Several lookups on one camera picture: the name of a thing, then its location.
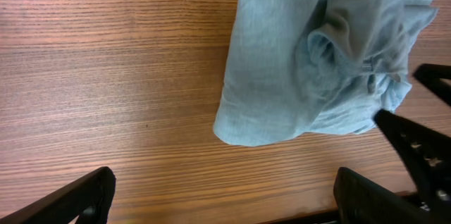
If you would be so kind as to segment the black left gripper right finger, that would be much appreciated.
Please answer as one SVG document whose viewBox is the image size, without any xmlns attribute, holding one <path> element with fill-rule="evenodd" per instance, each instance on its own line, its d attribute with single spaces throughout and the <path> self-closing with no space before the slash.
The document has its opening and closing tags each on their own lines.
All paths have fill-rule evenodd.
<svg viewBox="0 0 451 224">
<path fill-rule="evenodd" d="M 353 170 L 341 167 L 333 194 L 344 224 L 434 224 L 440 220 Z"/>
</svg>

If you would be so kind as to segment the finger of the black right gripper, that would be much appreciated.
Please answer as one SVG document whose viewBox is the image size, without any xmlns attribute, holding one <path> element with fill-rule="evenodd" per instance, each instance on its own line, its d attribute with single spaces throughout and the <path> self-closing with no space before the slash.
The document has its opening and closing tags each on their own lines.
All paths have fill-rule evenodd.
<svg viewBox="0 0 451 224">
<path fill-rule="evenodd" d="M 450 106 L 450 85 L 445 80 L 450 79 L 450 66 L 422 64 L 413 74 L 425 88 Z"/>
<path fill-rule="evenodd" d="M 450 216 L 450 137 L 380 110 L 373 117 L 401 158 L 431 213 Z"/>
</svg>

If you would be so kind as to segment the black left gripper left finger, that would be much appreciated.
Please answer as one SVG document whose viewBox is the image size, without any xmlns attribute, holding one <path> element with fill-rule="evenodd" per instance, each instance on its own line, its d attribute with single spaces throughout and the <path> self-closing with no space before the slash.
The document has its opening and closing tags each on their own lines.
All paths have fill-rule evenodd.
<svg viewBox="0 0 451 224">
<path fill-rule="evenodd" d="M 116 189 L 116 177 L 100 167 L 38 201 L 1 219 L 1 224 L 106 224 Z"/>
</svg>

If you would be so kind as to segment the light blue t-shirt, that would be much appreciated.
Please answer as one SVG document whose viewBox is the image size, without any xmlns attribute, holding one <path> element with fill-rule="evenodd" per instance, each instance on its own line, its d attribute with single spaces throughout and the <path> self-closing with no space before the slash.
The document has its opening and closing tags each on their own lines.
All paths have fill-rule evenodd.
<svg viewBox="0 0 451 224">
<path fill-rule="evenodd" d="M 238 0 L 214 134 L 257 147 L 361 134 L 411 89 L 433 0 Z"/>
</svg>

